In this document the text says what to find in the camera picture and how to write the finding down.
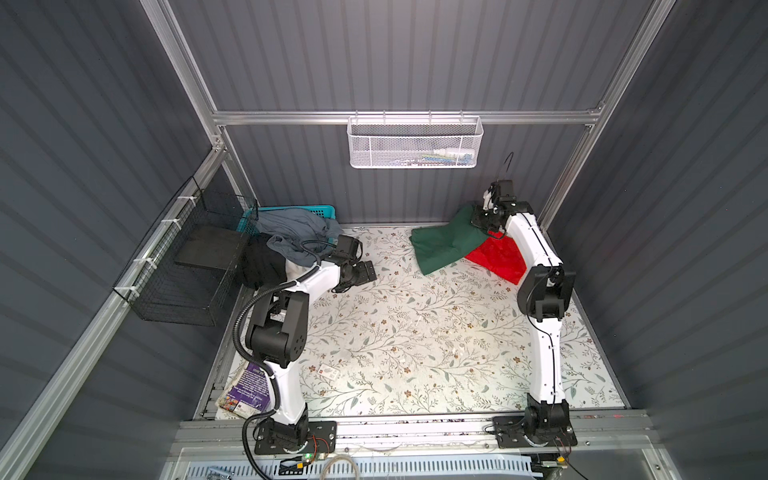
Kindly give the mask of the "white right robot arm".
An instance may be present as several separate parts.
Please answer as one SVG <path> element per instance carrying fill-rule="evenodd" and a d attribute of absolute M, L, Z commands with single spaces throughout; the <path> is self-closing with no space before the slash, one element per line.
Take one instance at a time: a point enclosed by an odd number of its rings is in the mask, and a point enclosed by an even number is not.
<path fill-rule="evenodd" d="M 491 183 L 474 207 L 471 224 L 491 238 L 514 241 L 525 265 L 517 305 L 530 328 L 531 380 L 522 418 L 494 420 L 498 442 L 520 437 L 538 448 L 575 446 L 561 369 L 561 330 L 575 273 L 548 244 L 532 207 L 517 198 L 511 180 Z"/>

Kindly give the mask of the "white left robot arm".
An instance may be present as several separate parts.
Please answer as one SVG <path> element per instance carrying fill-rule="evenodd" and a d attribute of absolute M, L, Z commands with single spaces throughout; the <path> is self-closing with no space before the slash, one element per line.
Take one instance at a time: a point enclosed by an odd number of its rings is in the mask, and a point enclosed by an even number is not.
<path fill-rule="evenodd" d="M 308 406 L 301 391 L 298 360 L 307 340 L 312 304 L 324 293 L 345 293 L 376 279 L 363 259 L 362 242 L 340 235 L 333 242 L 308 240 L 302 249 L 312 259 L 305 272 L 261 289 L 238 313 L 232 340 L 238 354 L 264 374 L 270 404 L 250 414 L 256 446 L 247 453 L 302 451 L 310 440 Z"/>

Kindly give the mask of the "green t-shirt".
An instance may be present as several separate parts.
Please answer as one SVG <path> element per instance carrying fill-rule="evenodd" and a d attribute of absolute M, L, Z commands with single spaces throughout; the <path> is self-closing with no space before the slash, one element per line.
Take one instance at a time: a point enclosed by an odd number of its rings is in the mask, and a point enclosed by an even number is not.
<path fill-rule="evenodd" d="M 444 268 L 480 247 L 487 234 L 471 223 L 474 205 L 463 206 L 446 225 L 413 229 L 410 242 L 423 275 Z"/>

